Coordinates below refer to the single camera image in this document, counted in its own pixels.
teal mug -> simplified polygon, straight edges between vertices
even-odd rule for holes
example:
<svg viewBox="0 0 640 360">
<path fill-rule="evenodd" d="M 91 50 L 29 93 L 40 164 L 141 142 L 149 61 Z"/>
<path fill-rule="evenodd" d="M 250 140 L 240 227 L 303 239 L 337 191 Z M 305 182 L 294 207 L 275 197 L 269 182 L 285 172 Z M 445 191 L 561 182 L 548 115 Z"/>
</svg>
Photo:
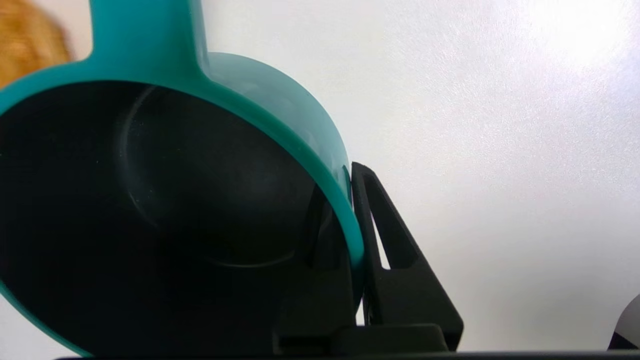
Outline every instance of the teal mug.
<svg viewBox="0 0 640 360">
<path fill-rule="evenodd" d="M 170 306 L 121 294 L 164 286 L 145 265 L 159 241 L 184 240 L 229 269 L 277 266 L 318 188 L 359 299 L 364 248 L 346 150 L 311 94 L 258 61 L 208 53 L 199 1 L 91 0 L 91 11 L 87 59 L 0 92 L 2 295 L 90 355 L 91 339 L 68 338 L 68 323 L 90 337 L 100 321 L 124 321 L 121 307 L 153 324 L 148 307 Z M 95 297 L 113 312 L 95 314 Z"/>
</svg>

black object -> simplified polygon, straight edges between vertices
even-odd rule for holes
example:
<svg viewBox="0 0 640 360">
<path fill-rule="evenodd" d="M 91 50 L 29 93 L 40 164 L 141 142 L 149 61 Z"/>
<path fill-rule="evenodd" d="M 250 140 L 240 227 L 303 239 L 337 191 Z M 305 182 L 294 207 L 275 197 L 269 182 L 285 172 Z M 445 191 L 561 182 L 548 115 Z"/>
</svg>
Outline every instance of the black object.
<svg viewBox="0 0 640 360">
<path fill-rule="evenodd" d="M 620 315 L 609 343 L 609 349 L 638 349 L 640 347 L 640 295 L 631 300 Z"/>
<path fill-rule="evenodd" d="M 79 348 L 263 356 L 284 351 L 273 328 L 286 333 L 292 314 L 325 332 L 353 324 L 346 248 L 324 196 L 235 115 L 105 81 L 18 103 L 0 134 L 0 278 Z"/>
</svg>

white wall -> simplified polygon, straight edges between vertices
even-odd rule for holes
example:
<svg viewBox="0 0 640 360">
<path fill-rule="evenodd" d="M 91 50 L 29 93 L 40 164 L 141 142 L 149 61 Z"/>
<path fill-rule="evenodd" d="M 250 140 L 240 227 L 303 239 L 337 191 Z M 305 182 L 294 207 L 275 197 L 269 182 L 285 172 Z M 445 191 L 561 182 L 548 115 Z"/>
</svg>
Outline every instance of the white wall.
<svg viewBox="0 0 640 360">
<path fill-rule="evenodd" d="M 298 80 L 377 171 L 465 320 L 462 350 L 607 346 L 640 292 L 640 4 L 204 10 L 211 50 Z M 4 302 L 0 323 L 2 360 L 64 353 L 13 334 L 28 324 Z"/>
</svg>

